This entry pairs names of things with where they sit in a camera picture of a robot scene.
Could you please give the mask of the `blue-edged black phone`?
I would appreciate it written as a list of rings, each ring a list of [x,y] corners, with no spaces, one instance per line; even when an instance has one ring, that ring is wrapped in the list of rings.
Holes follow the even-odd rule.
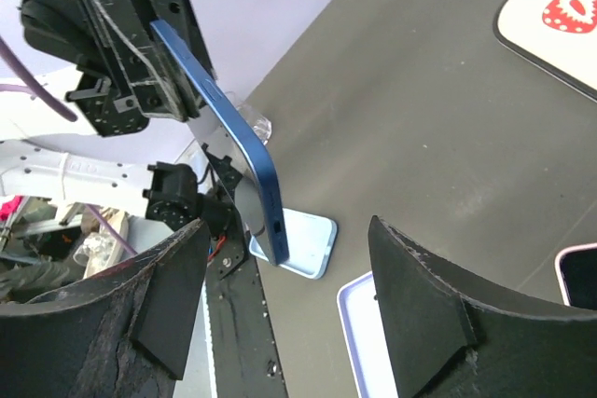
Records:
[[[224,91],[201,66],[186,42],[164,20],[151,23],[154,34],[201,95],[218,122],[218,129],[206,138],[206,150],[218,159],[230,158],[229,166],[241,175],[228,187],[243,224],[257,240],[274,266],[285,262],[289,248],[278,176],[271,155]]]

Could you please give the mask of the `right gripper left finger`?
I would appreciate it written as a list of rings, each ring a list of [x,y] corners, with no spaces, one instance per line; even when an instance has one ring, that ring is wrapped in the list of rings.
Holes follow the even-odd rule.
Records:
[[[2,396],[173,396],[209,247],[195,220],[86,280],[2,306]]]

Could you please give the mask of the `lavender phone case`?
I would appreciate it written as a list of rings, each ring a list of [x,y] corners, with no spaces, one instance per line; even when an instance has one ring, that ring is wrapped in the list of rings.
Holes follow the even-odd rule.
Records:
[[[372,272],[342,286],[337,306],[358,396],[397,398]]]

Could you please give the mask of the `pink phone case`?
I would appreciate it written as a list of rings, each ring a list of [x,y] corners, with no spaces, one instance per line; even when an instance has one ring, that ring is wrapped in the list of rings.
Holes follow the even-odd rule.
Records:
[[[596,310],[596,244],[581,244],[561,250],[554,269],[566,306]]]

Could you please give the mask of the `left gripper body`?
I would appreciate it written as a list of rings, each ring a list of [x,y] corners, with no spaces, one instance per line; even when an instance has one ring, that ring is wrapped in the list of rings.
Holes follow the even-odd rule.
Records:
[[[144,130],[152,118],[187,122],[206,106],[151,22],[166,21],[208,72],[214,71],[190,0],[21,0],[25,41],[75,65],[66,93],[103,137]]]

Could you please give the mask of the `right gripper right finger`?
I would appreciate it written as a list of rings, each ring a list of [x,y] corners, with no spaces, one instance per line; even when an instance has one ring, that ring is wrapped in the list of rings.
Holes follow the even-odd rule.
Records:
[[[595,396],[595,311],[486,280],[377,215],[368,248],[399,396]]]

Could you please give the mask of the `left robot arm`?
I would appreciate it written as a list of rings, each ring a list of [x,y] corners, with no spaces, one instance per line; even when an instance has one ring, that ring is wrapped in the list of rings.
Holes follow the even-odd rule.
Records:
[[[163,20],[201,68],[211,60],[188,0],[21,0],[21,23],[33,48],[71,62],[81,77],[65,101],[103,137],[144,130],[153,117],[187,122],[208,106],[151,29]],[[197,190],[184,164],[126,165],[71,156],[8,138],[1,145],[7,195],[103,204],[179,229],[202,220],[214,236],[233,218],[217,194]]]

